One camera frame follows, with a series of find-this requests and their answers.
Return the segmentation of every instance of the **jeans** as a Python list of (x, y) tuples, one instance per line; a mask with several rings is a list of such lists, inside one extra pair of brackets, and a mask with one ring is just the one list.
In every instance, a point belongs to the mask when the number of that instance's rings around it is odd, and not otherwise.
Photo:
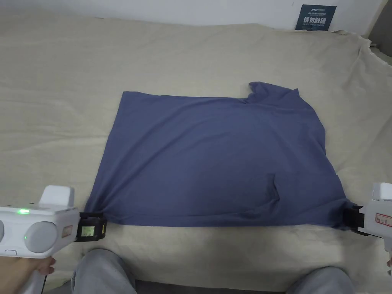
[[(135, 280), (126, 273), (120, 257), (107, 250), (95, 249), (78, 264), (71, 278), (71, 288), (68, 283), (48, 294), (63, 293), (136, 294)], [(350, 278), (342, 270), (324, 267), (294, 283), (286, 294), (355, 294), (355, 291)]]

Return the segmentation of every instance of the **hand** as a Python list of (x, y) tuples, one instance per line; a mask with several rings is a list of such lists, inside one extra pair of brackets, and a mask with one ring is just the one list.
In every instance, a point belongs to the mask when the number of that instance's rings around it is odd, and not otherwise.
[(42, 275), (53, 273), (52, 265), (55, 262), (53, 257), (43, 259), (0, 257), (0, 293), (17, 293), (35, 270)]
[(50, 275), (54, 272), (52, 265), (56, 263), (56, 260), (51, 256), (43, 259), (28, 258), (28, 261), (33, 264), (32, 267), (39, 271), (41, 275)]
[(392, 264), (392, 258), (387, 261), (387, 266), (391, 267), (391, 264)]

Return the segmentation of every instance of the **sticker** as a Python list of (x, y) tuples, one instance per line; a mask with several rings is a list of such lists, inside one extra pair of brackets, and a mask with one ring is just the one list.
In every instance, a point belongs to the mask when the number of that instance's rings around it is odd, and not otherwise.
[(376, 223), (392, 227), (392, 217), (380, 213), (376, 213)]
[(82, 227), (82, 237), (94, 236), (94, 226), (92, 227)]
[(327, 31), (336, 6), (303, 4), (295, 30)]
[(63, 233), (61, 234), (61, 238), (65, 238), (71, 234), (72, 234), (72, 226), (70, 225), (70, 226), (64, 227)]

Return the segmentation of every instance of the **beige bed sheet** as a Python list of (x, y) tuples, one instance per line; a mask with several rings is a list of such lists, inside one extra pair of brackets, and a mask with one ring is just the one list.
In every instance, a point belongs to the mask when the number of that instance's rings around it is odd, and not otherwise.
[[(369, 43), (257, 24), (2, 16), (0, 205), (35, 202), (55, 184), (75, 187), (82, 209), (123, 91), (246, 97), (252, 81), (299, 89), (326, 128), (328, 158), (347, 196), (364, 204), (373, 182), (392, 183), (392, 68)], [(335, 265), (359, 292), (392, 289), (382, 240), (310, 225), (109, 225), (104, 240), (58, 253), (49, 282), (68, 278), (91, 247), (113, 250), (138, 278), (163, 283), (279, 291)]]

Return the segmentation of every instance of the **finger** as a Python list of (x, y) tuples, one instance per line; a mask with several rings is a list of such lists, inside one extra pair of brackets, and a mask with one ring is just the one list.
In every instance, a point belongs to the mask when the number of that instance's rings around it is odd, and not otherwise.
[(44, 259), (41, 259), (40, 261), (39, 261), (39, 264), (38, 264), (38, 269), (44, 269), (44, 268), (47, 268), (47, 267), (49, 267), (49, 266), (51, 266), (51, 265), (54, 265), (56, 263), (56, 260), (53, 258), (53, 257), (47, 257), (47, 258), (44, 258)]
[(46, 267), (46, 268), (42, 268), (42, 269), (39, 269), (38, 270), (38, 272), (41, 274), (41, 275), (50, 275), (50, 274), (52, 274), (53, 272), (54, 272), (54, 268), (52, 268), (52, 267)]
[(52, 257), (51, 262), (49, 263), (49, 265), (54, 265), (56, 263), (56, 260)]

